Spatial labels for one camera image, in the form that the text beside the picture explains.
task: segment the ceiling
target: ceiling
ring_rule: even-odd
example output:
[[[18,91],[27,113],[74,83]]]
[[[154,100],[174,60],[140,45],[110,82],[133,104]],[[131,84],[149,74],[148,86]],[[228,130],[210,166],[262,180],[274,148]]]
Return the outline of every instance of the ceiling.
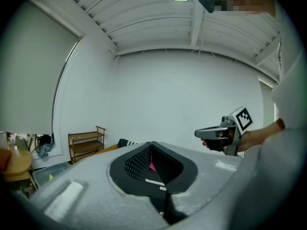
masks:
[[[202,45],[203,51],[245,62],[278,82],[279,31],[268,14],[210,14],[197,0],[74,1],[118,47],[116,55],[159,48],[192,51]]]

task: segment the white sleeve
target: white sleeve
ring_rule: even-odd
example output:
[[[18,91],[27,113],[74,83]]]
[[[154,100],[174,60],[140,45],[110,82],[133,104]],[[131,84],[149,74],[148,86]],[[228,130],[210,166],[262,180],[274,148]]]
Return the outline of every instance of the white sleeve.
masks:
[[[307,127],[306,52],[291,19],[278,3],[276,21],[281,35],[281,72],[272,99],[287,129]]]

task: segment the white strip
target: white strip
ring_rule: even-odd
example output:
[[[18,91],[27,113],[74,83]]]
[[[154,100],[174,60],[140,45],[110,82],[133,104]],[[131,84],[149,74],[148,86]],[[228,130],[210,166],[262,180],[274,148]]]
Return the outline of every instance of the white strip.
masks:
[[[221,162],[221,161],[218,161],[215,164],[215,166],[220,167],[221,169],[224,169],[224,170],[229,170],[229,171],[236,171],[236,169],[237,169],[237,166],[232,165],[232,164],[228,164],[228,163],[224,163],[224,162]]]
[[[161,186],[165,186],[162,182],[157,182],[157,181],[153,181],[153,180],[148,180],[145,178],[145,182],[149,182],[149,183],[153,183],[156,185],[161,185]]]
[[[66,189],[58,195],[44,211],[46,216],[60,222],[79,197],[83,186],[77,182],[71,182]]]

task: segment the wooden stool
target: wooden stool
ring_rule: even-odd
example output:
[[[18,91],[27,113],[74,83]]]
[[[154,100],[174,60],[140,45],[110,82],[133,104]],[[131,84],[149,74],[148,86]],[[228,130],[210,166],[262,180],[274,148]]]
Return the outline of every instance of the wooden stool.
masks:
[[[37,190],[36,184],[29,173],[32,170],[32,156],[26,150],[12,150],[12,156],[9,160],[6,171],[1,171],[3,179],[7,182],[16,182],[30,179],[33,187]]]

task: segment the wooden shelf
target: wooden shelf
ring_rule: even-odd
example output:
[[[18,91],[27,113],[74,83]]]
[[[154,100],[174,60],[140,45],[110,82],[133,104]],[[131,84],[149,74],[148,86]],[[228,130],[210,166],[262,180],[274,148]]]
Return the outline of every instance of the wooden shelf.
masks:
[[[104,134],[99,132],[88,132],[88,133],[77,133],[77,134],[69,134],[70,138],[73,139],[73,141],[82,141],[82,140],[88,140],[93,139],[97,137],[102,137]]]
[[[88,141],[84,143],[79,143],[79,144],[74,144],[70,145],[70,148],[75,152],[75,153],[84,153],[90,150],[96,150],[97,148],[103,146],[103,143],[93,140],[93,141]]]

